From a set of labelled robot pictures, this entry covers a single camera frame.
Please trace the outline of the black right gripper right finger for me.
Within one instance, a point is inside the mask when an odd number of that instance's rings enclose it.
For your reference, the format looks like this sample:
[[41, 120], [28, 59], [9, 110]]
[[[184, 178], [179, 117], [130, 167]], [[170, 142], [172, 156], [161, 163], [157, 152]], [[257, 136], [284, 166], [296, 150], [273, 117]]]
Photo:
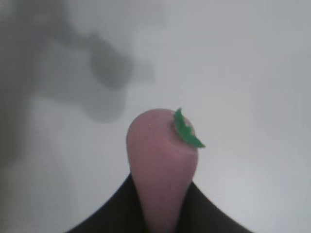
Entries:
[[177, 233], [244, 233], [246, 228], [218, 209], [194, 184], [185, 196]]

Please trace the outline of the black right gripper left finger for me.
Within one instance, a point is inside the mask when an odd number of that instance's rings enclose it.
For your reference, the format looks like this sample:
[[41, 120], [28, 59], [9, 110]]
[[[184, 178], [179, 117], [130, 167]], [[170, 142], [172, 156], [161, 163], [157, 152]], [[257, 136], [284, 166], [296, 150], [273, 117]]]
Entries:
[[128, 175], [116, 193], [69, 233], [147, 233], [137, 191]]

